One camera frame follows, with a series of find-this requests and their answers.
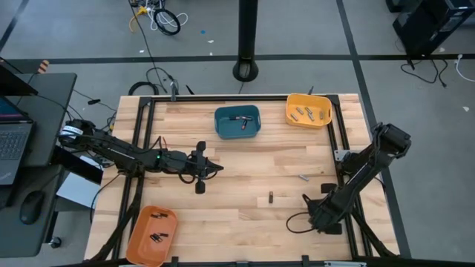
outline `black pole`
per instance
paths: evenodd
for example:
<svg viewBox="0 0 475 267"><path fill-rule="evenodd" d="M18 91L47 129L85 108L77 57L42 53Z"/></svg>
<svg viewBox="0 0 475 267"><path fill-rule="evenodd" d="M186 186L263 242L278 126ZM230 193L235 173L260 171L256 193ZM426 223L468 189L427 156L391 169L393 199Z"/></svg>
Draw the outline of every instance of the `black pole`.
<svg viewBox="0 0 475 267"><path fill-rule="evenodd" d="M255 32L258 0L239 0L239 51L232 74L240 82L251 82L259 74L255 64Z"/></svg>

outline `yellow plastic bin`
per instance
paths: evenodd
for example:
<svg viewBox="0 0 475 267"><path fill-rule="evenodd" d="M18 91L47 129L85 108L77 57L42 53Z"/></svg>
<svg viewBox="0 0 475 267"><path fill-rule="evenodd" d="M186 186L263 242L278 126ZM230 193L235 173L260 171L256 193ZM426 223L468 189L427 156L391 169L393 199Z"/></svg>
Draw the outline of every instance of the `yellow plastic bin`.
<svg viewBox="0 0 475 267"><path fill-rule="evenodd" d="M314 121L310 119L306 108L312 111ZM291 114L294 114L298 121L295 121ZM324 96L293 93L287 97L285 116L286 122L290 125L319 129L332 121L332 102Z"/></svg>

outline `wooden tabletop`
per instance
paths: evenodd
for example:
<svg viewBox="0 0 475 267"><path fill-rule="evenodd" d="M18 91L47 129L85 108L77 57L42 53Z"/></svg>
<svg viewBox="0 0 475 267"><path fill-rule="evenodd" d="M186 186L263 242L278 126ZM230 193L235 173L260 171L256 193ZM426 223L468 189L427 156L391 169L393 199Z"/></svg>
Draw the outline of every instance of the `wooden tabletop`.
<svg viewBox="0 0 475 267"><path fill-rule="evenodd" d="M117 112L114 136L131 142L137 115L138 96L123 96ZM357 94L340 95L341 109L350 147L358 150L370 144ZM253 139L222 140L214 131L214 111L223 106L253 104L261 112L262 128ZM327 128L306 129L285 122L285 101L261 102L159 102L155 108L152 142L161 135L168 149L186 153L198 141L206 141L205 156L224 167L206 181L206 193L196 195L194 185L178 177L150 174L145 177L142 207L158 205L173 210L178 227L168 256L180 262L349 260L346 230L342 235L292 234L287 218L306 211L301 195L322 198L320 184L337 183ZM144 132L141 131L140 144ZM341 148L339 132L336 132ZM102 184L115 177L109 168ZM298 178L309 177L309 182ZM118 178L99 195L85 258L98 252L117 224L125 178ZM135 192L131 189L131 198ZM269 204L269 192L274 202ZM366 220L381 241L398 253L393 225L381 184L375 179L361 192ZM310 227L308 215L291 221L290 227ZM356 223L358 250L363 253ZM122 239L125 256L129 229Z"/></svg>

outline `laptop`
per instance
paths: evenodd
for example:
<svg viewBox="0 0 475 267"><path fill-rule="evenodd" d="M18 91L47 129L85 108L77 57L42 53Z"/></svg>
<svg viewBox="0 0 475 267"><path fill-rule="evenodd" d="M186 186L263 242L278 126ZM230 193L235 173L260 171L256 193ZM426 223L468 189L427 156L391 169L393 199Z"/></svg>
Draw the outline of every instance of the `laptop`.
<svg viewBox="0 0 475 267"><path fill-rule="evenodd" d="M15 181L33 126L26 113L0 96L0 186Z"/></svg>

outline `black metal frame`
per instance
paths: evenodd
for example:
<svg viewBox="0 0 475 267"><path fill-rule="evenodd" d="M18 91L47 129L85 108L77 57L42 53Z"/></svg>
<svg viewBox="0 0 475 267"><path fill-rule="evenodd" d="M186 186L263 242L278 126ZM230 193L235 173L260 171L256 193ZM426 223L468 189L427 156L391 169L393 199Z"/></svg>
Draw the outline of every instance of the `black metal frame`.
<svg viewBox="0 0 475 267"><path fill-rule="evenodd" d="M288 95L282 94L282 95L229 95L229 96L177 96L177 102L198 102L198 101L205 101L205 102L213 102L213 101L286 101ZM343 113L341 112L341 106L340 106L340 100L338 95L326 95L331 102L333 103L334 111L335 111L335 116L336 116L336 121L338 124L338 128L341 134L341 141L343 145L343 149L349 150L350 149L350 144L348 142L348 137L347 137L347 132L344 126L344 118L343 118ZM140 97L139 101L139 107L137 110L137 119L135 122L135 129L134 129L134 137L133 137L133 143L136 145L138 143L139 139L139 134L140 134L140 129L142 127L142 120L143 120L143 113L145 111L145 107L149 106L148 109L148 118L147 118L147 124L145 127L145 139L144 139L144 148L147 148L150 144L150 138L151 138L151 129L152 129L152 124L154 120L154 109L155 105L158 102L170 102L169 96L144 96ZM328 124L327 126L329 136L330 136L330 146L332 148L332 151L338 150L338 143L336 141L336 136L335 136L335 128L333 126L333 123ZM333 157L335 167L336 167L336 159ZM131 190L131 179L132 178L127 178L125 181L124 185L124 191L122 195L122 202L120 205L120 210L119 210L119 218L118 222L125 216L125 212L127 211L127 206L128 206L128 199L130 195L130 190ZM343 185L344 184L344 178L342 175L340 175L339 172L337 172L337 179L338 179L338 184ZM136 191L139 191L140 193L143 190L143 183L139 183L137 185ZM386 188L386 191L394 191L394 188ZM387 197L389 198L390 196L395 196L395 194L388 194ZM361 204L361 199L358 196L358 199L356 200L356 210L360 215L364 218L364 211L363 207ZM132 219L132 224L131 224L131 230L134 227L135 222L137 221L138 217L138 212L134 215ZM348 243L350 246L350 252L352 259L360 257L358 253L358 247L356 245L356 236L355 236L355 230L353 228L353 223L352 219L350 216L345 218L345 225L347 229L347 236L348 236ZM364 246L364 255L367 257L372 257L373 252L371 249L371 245L369 240L366 237L365 233L361 233L362 236L362 241L363 241L363 246ZM122 243L122 238L119 238L117 241L117 244L114 247L113 254L112 254L112 259L116 260L118 259L119 256L119 251L120 251L120 246ZM260 262L258 264L264 264L264 265L271 265L271 266L302 266L302 261L295 261L295 262ZM204 265L211 265L217 264L217 263L181 263L181 266L204 266ZM321 261L309 261L309 264L311 266L322 266Z"/></svg>

